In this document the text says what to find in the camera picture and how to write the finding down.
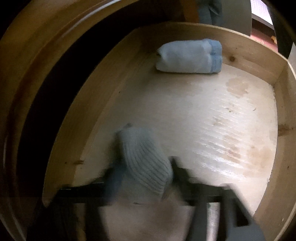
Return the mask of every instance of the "curved wooden rim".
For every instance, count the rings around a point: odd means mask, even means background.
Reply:
[[[75,162],[87,156],[97,127],[125,80],[141,64],[145,55],[143,51],[155,51],[173,40],[206,37],[221,42],[225,64],[251,73],[274,86],[279,124],[278,145],[270,182],[254,216],[267,240],[278,239],[285,232],[295,215],[296,203],[296,194],[291,193],[292,187],[288,186],[296,178],[292,171],[296,168],[296,150],[293,147],[296,141],[293,130],[296,125],[296,111],[293,110],[296,103],[295,73],[280,54],[249,37],[203,24],[163,23],[134,30],[100,62],[77,94],[56,138],[46,171],[44,203],[62,184],[72,183]],[[96,91],[101,91],[103,95],[98,97]]]
[[[6,143],[0,208],[5,224],[17,240],[24,240],[18,224],[22,208],[16,180],[17,149],[35,95],[63,53],[93,25],[137,0],[32,0],[14,19],[0,40],[0,142]]]

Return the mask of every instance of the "gray panel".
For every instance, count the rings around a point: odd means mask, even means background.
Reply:
[[[222,0],[223,27],[251,35],[252,11],[250,0]]]

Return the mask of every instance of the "person's leg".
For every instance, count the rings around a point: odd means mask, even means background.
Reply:
[[[221,0],[211,0],[209,3],[209,10],[212,19],[212,25],[222,26],[222,3]]]
[[[209,2],[210,0],[196,0],[196,5],[200,23],[212,25]]]

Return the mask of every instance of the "red floor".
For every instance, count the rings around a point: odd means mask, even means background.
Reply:
[[[277,45],[274,43],[274,41],[269,36],[260,32],[259,30],[252,28],[251,38],[256,40],[257,42],[260,42],[263,45],[271,48],[272,50],[274,50],[276,52],[278,51]]]

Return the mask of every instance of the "wood knot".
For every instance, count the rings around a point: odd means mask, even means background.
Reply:
[[[229,60],[230,60],[231,62],[234,62],[234,61],[235,61],[235,57],[234,57],[234,56],[230,56],[230,57],[229,57]]]

